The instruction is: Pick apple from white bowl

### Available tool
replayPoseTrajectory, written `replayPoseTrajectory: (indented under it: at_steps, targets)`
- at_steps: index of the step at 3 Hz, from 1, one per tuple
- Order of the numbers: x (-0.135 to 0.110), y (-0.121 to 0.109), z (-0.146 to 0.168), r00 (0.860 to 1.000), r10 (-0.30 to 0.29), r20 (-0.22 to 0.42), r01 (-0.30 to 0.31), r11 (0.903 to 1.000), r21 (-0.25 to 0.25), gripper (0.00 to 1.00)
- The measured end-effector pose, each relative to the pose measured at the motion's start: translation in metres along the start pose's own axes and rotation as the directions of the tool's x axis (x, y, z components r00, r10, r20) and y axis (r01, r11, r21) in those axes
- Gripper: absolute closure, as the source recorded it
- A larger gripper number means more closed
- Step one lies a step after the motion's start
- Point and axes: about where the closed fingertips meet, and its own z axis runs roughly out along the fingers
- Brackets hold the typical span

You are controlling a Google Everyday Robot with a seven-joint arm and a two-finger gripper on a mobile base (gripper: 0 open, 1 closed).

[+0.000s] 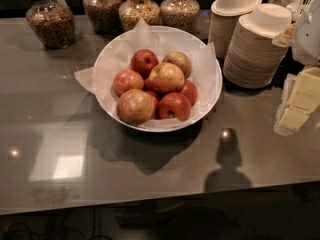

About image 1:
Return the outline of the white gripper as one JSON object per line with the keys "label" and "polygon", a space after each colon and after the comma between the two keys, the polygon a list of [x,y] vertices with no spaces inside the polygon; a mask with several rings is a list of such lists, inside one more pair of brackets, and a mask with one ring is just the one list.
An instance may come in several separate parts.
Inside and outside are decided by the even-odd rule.
{"label": "white gripper", "polygon": [[298,132],[320,106],[320,0],[313,0],[300,16],[277,34],[272,44],[292,46],[293,58],[306,66],[297,75],[288,74],[283,86],[282,103],[275,117],[274,131],[288,136]]}

